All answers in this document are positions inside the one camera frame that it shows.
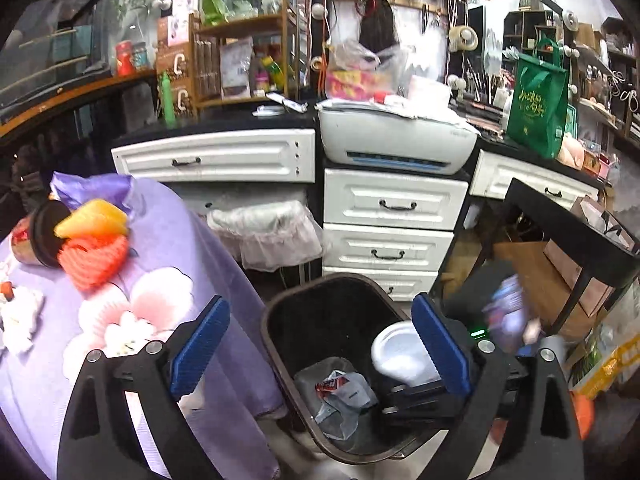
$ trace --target drawer handle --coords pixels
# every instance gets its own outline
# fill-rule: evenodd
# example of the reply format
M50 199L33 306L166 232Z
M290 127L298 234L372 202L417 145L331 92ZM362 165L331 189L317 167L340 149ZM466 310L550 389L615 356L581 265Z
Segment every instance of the drawer handle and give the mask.
M404 258L404 251L400 251L399 256L378 256L378 251L372 249L371 254L374 258L377 258L379 260L386 260L388 262L394 262L396 260L402 260Z
M191 162L178 162L177 160L172 160L171 161L171 165L174 168L180 168L182 166L190 166L191 164L200 164L202 162L202 160L200 159L199 156L197 156L194 160L192 160Z
M545 193L551 196L555 196L556 198L562 198L562 191L558 191L557 193L549 191L548 187L545 187Z
M381 200L380 201L380 206L385 208L385 209L389 209L391 211L413 211L415 208L418 207L417 203L415 203L415 202L411 202L411 205L409 207L389 206L389 205L386 204L386 200Z

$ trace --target white printer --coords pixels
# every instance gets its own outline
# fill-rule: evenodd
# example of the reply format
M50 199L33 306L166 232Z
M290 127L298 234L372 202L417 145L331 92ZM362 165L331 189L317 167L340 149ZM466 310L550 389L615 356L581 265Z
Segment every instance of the white printer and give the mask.
M324 151L341 164L454 174L479 132L450 108L328 99L317 104Z

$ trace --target blue gripper pad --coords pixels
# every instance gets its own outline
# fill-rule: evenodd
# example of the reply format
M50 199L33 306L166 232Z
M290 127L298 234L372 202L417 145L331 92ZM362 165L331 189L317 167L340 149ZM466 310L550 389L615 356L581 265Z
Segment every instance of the blue gripper pad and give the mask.
M415 329L447 391L466 397L472 390L469 364L425 296L419 294L412 304L411 318Z
M174 399L192 394L216 352L231 319L231 309L219 298L174 358L170 391Z

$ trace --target black cup lid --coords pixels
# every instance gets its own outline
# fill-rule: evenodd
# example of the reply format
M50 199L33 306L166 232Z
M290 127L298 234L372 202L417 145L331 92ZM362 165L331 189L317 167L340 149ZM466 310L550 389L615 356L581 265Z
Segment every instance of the black cup lid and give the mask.
M58 238L53 229L70 214L69 208L59 200L47 200L33 212L29 239L36 258L46 267L60 266L58 252L65 240Z

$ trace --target drawer cabinet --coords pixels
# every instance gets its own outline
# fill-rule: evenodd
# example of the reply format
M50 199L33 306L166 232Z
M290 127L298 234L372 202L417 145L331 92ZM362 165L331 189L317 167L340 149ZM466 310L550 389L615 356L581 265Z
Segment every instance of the drawer cabinet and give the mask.
M373 171L324 171L324 222L453 230L468 184Z
M249 130L111 150L116 170L160 182L314 182L314 130Z
M585 195L598 199L598 190L559 173L480 150L470 194L503 200L512 178L545 193L562 207L571 209L575 199Z
M322 267L322 275L336 272L362 274L376 282L394 301L413 301L421 292L431 290L438 277L437 272L389 272L388 270L343 269L341 267Z
M440 268L453 233L389 227L324 225L328 267L383 270Z

